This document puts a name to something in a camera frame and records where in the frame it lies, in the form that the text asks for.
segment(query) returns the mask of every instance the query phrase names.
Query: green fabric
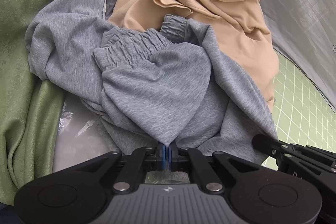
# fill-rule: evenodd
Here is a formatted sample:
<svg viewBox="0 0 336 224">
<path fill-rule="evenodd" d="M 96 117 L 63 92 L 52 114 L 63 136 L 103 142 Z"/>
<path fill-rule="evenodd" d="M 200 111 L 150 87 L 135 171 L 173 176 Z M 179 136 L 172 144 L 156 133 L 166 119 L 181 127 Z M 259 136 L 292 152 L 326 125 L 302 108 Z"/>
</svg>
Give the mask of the green fabric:
<svg viewBox="0 0 336 224">
<path fill-rule="evenodd" d="M 0 202 L 51 173 L 65 91 L 29 71 L 26 29 L 52 0 L 0 0 Z"/>
</svg>

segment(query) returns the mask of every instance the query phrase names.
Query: clothing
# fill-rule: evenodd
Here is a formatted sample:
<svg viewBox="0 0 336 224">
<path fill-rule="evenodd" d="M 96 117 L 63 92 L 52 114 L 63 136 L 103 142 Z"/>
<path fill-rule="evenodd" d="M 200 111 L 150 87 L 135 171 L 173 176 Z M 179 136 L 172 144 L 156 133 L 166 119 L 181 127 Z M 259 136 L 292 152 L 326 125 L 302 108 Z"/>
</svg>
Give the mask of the clothing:
<svg viewBox="0 0 336 224">
<path fill-rule="evenodd" d="M 265 25 L 260 0 L 117 0 L 109 21 L 138 31 L 159 29 L 166 14 L 213 26 L 219 49 L 251 76 L 273 107 L 278 57 Z"/>
<path fill-rule="evenodd" d="M 120 29 L 104 20 L 105 6 L 55 0 L 41 10 L 26 35 L 31 71 L 79 95 L 125 154 L 176 139 L 262 163 L 251 141 L 276 138 L 270 111 L 213 28 L 168 15 L 160 32 Z"/>
<path fill-rule="evenodd" d="M 0 202 L 51 173 L 64 90 L 29 71 L 24 35 L 51 0 L 0 0 Z"/>
</svg>

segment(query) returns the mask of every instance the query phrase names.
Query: beige garment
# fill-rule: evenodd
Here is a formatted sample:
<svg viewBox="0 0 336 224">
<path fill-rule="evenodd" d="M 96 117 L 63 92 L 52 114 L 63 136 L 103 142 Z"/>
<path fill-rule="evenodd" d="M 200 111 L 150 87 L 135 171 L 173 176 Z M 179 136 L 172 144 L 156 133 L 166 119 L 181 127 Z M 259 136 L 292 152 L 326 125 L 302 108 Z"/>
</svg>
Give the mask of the beige garment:
<svg viewBox="0 0 336 224">
<path fill-rule="evenodd" d="M 117 0 L 109 21 L 138 31 L 159 29 L 166 14 L 211 24 L 219 49 L 255 81 L 272 111 L 278 56 L 260 0 Z"/>
</svg>

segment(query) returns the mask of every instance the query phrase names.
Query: clothes pile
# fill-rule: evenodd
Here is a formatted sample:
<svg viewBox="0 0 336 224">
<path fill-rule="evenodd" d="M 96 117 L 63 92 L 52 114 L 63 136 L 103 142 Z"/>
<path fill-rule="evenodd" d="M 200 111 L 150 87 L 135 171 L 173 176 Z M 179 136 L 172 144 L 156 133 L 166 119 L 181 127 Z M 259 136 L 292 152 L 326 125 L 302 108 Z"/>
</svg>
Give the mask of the clothes pile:
<svg viewBox="0 0 336 224">
<path fill-rule="evenodd" d="M 278 58 L 260 0 L 54 0 L 26 32 L 30 70 L 81 98 L 126 155 L 157 142 L 261 164 Z"/>
</svg>

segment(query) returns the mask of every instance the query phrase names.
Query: peach colored cloth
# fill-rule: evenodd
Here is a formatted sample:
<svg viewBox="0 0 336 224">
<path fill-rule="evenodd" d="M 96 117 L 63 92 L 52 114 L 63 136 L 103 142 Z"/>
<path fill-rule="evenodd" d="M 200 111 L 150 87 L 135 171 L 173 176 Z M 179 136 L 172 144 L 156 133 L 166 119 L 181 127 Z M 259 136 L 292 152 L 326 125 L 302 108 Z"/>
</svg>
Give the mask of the peach colored cloth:
<svg viewBox="0 0 336 224">
<path fill-rule="evenodd" d="M 117 0 L 109 21 L 138 31 L 159 29 L 166 14 L 211 24 L 219 49 L 255 81 L 270 110 L 278 56 L 265 25 L 260 0 Z"/>
</svg>

